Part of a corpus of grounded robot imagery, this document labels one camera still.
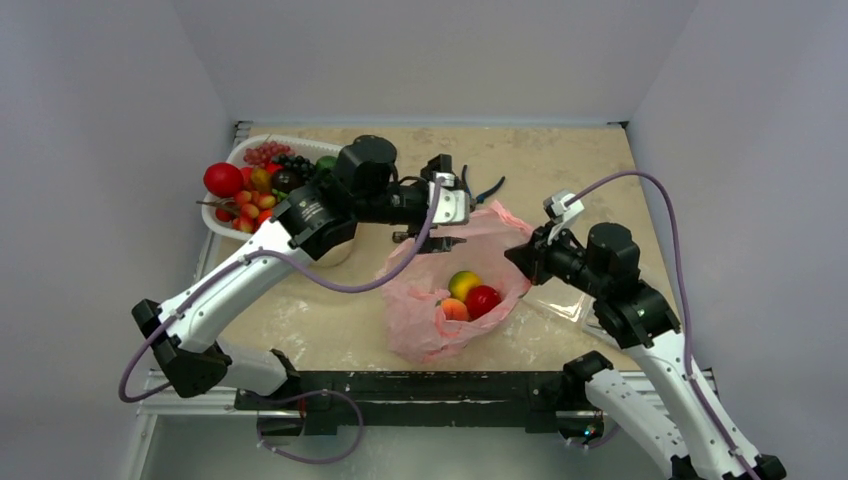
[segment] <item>plastic bag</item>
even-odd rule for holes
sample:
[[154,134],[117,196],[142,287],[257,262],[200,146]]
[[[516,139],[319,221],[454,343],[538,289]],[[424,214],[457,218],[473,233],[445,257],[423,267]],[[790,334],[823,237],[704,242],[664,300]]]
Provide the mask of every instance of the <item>plastic bag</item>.
[[[460,237],[467,242],[448,253],[418,255],[381,288],[389,349],[413,362],[429,362],[456,355],[471,339],[504,323],[530,289],[530,281],[504,257],[504,250],[527,243],[532,232],[533,227],[498,202],[472,213],[467,225],[434,230],[434,236]],[[378,276],[397,264],[412,246],[410,239],[395,249]],[[439,306],[450,297],[450,278],[461,270],[479,275],[502,299],[492,311],[470,322],[448,320]]]

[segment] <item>white basket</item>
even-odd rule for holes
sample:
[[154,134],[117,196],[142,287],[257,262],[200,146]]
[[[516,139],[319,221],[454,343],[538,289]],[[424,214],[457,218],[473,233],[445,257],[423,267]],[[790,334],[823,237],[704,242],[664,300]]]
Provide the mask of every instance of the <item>white basket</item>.
[[[239,168],[249,167],[250,165],[244,161],[245,150],[248,148],[258,147],[259,145],[272,140],[277,143],[290,146],[292,150],[294,150],[295,154],[308,158],[313,162],[325,155],[332,155],[336,157],[339,155],[339,150],[342,149],[342,147],[331,143],[314,142],[312,140],[304,140],[302,138],[286,137],[285,135],[257,135],[238,144],[233,151],[230,152],[230,156],[227,158],[227,163],[231,163]],[[204,198],[203,201],[214,202],[218,199],[219,198],[215,195],[207,193],[206,198]],[[243,242],[246,242],[252,236],[250,233],[240,232],[215,218],[215,207],[201,205],[200,215],[203,217],[203,222],[206,226],[218,235],[234,238]]]

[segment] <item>wall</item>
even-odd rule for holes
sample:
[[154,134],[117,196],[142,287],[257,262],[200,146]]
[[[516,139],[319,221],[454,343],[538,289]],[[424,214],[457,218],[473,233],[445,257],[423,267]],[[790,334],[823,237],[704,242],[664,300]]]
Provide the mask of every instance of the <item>wall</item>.
[[791,3],[699,2],[628,133],[723,402],[791,478],[843,478],[848,2]]
[[129,310],[190,280],[230,120],[165,0],[4,2],[0,64],[0,477],[115,478]]
[[630,118],[695,0],[173,0],[230,113],[304,122]]

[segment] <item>blue-handled pliers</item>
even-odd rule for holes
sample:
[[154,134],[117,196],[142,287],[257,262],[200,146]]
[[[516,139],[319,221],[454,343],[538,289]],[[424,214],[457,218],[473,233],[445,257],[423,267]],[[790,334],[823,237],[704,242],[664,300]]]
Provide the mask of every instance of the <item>blue-handled pliers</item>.
[[463,165],[462,166],[462,185],[465,186],[465,192],[468,193],[469,197],[471,197],[472,205],[480,205],[481,203],[485,202],[487,198],[491,197],[492,195],[494,195],[495,192],[500,190],[500,188],[503,186],[503,183],[506,181],[506,177],[501,177],[501,179],[498,180],[498,183],[496,183],[494,187],[486,190],[485,192],[483,192],[483,193],[481,193],[477,196],[474,196],[474,194],[471,193],[471,187],[468,185],[468,179],[466,178],[467,174],[468,174],[468,165]]

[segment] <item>table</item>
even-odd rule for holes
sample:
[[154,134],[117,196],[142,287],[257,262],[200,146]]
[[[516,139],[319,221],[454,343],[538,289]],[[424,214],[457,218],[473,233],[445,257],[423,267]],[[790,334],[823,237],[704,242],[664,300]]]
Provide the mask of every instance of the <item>table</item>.
[[[634,168],[627,138],[617,127],[254,127],[250,133],[278,133],[338,145],[366,133],[379,135],[397,147],[401,176],[417,174],[427,160],[447,153],[453,156],[457,172],[468,164],[472,191],[482,191],[505,175],[506,184],[493,199],[533,226],[547,221],[543,199],[563,188],[577,192],[603,176]],[[646,280],[672,299],[639,181],[616,180],[590,194],[584,204],[586,211],[573,228],[577,238],[584,241],[598,222],[627,226],[641,248]],[[373,280],[396,247],[391,241],[395,230],[361,225],[350,258],[319,273],[343,284]],[[217,251],[211,255],[215,265],[239,246],[226,238],[215,244]],[[222,336],[262,350],[277,348],[301,370],[558,370],[590,350],[600,351],[620,370],[637,369],[627,356],[584,333],[579,322],[543,305],[568,308],[580,299],[580,292],[555,279],[534,287],[504,325],[475,339],[455,357],[421,365],[388,350],[378,292],[350,296],[293,275],[245,310]]]

